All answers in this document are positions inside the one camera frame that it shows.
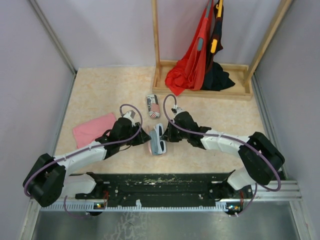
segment beige floor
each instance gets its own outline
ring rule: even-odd
[[[120,117],[119,106],[135,105],[142,113],[143,128],[168,122],[163,113],[152,120],[147,113],[146,95],[151,93],[154,67],[81,68],[75,80],[56,155],[76,149],[72,129],[93,118],[113,112]],[[164,95],[158,95],[160,105]],[[178,106],[187,110],[200,126],[234,135],[264,132],[255,99],[250,101],[178,97]],[[172,107],[168,101],[167,108]],[[151,156],[146,145],[131,147],[107,160],[82,170],[95,173],[219,173],[242,166],[240,159],[219,151],[192,147],[186,141],[167,143],[167,154]]]

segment gray wall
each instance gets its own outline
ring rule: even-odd
[[[76,68],[155,64],[151,0],[37,1]],[[162,59],[183,57],[207,2],[158,0]],[[224,1],[224,50],[215,59],[249,64],[279,2]]]
[[[18,238],[22,183],[53,149],[72,79],[28,2],[0,1],[0,239]]]
[[[289,175],[320,236],[320,1],[294,1],[257,76]]]

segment wooden frame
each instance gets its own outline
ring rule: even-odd
[[[253,96],[251,78],[292,1],[281,0],[250,65],[221,64],[223,70],[230,74],[230,79],[235,82],[235,86],[222,91],[192,91],[186,89],[181,93],[181,96],[250,100]],[[160,58],[157,0],[151,0],[151,3],[155,50],[155,73],[152,92],[166,95],[170,94],[171,91],[165,85],[165,79],[167,73],[176,65],[177,61],[161,60]]]

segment black cloth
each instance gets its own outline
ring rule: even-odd
[[[217,54],[217,52],[224,49],[224,47],[221,45],[221,37],[222,37],[222,22],[224,20],[225,8],[222,5],[221,17],[217,17],[217,14],[218,14],[217,6],[219,5],[219,3],[220,3],[220,0],[213,7],[215,20],[214,20],[213,32],[212,32],[211,37],[210,37],[208,44],[206,46],[205,73],[207,73],[209,71],[209,69],[212,67],[213,62],[214,62],[214,56]],[[212,47],[212,42],[214,39],[217,40],[217,45],[216,45],[215,52],[212,53],[211,47]]]
[[[235,83],[229,78],[229,73],[225,72],[219,63],[213,62],[211,69],[204,75],[201,90],[220,91],[234,85]]]

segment pink towel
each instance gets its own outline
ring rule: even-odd
[[[105,131],[112,129],[116,122],[113,113],[92,119],[73,128],[73,136],[78,149],[90,144],[96,138],[101,137]]]

